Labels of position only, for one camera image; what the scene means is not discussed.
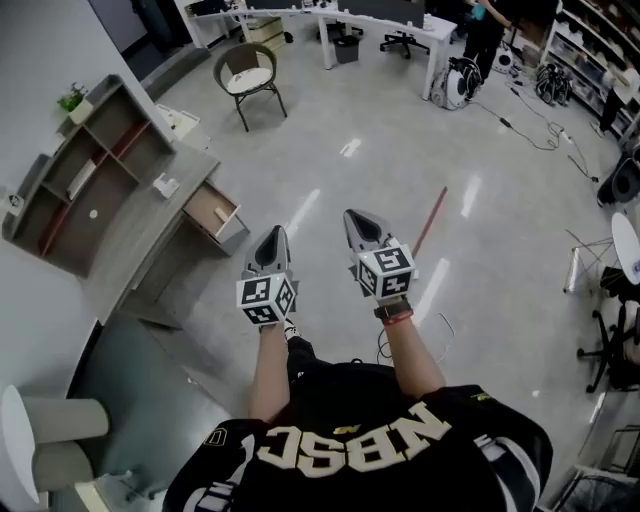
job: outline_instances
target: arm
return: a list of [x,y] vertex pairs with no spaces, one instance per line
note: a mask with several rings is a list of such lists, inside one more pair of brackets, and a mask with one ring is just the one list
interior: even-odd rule
[[446,382],[424,346],[411,318],[386,326],[396,380],[405,395],[414,398],[437,391]]
[[269,423],[289,403],[287,357],[284,324],[263,327],[249,399],[250,419]]
[[497,11],[489,0],[478,0],[478,3],[486,8],[498,23],[504,25],[505,28],[511,28],[511,22]]

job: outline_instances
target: trash bin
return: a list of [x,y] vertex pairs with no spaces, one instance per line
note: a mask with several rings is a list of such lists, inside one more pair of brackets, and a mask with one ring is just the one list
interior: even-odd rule
[[336,47],[336,59],[340,64],[355,62],[358,60],[358,46],[360,39],[355,36],[343,36],[334,41]]

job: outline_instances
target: sleeve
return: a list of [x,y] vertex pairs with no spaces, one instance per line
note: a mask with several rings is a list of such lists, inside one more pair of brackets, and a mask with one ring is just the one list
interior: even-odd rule
[[473,439],[496,473],[508,510],[532,510],[551,471],[553,448],[537,423],[498,402],[479,386],[439,389],[427,408]]
[[[229,420],[218,425],[174,478],[165,496],[163,512],[195,508],[213,484],[219,484],[225,492],[228,489],[230,496],[253,457],[256,439],[268,428],[259,420]],[[193,506],[186,506],[195,498]]]

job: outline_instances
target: shoulder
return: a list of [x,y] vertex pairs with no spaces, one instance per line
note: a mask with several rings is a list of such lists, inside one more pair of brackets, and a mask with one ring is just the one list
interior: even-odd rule
[[163,510],[182,511],[194,496],[201,499],[212,482],[227,488],[237,485],[229,479],[253,457],[256,439],[268,429],[269,425],[259,420],[229,420],[218,425],[171,483]]

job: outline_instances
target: doorway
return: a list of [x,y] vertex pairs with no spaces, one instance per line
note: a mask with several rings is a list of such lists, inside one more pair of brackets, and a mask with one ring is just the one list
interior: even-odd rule
[[88,0],[140,81],[191,43],[173,0]]

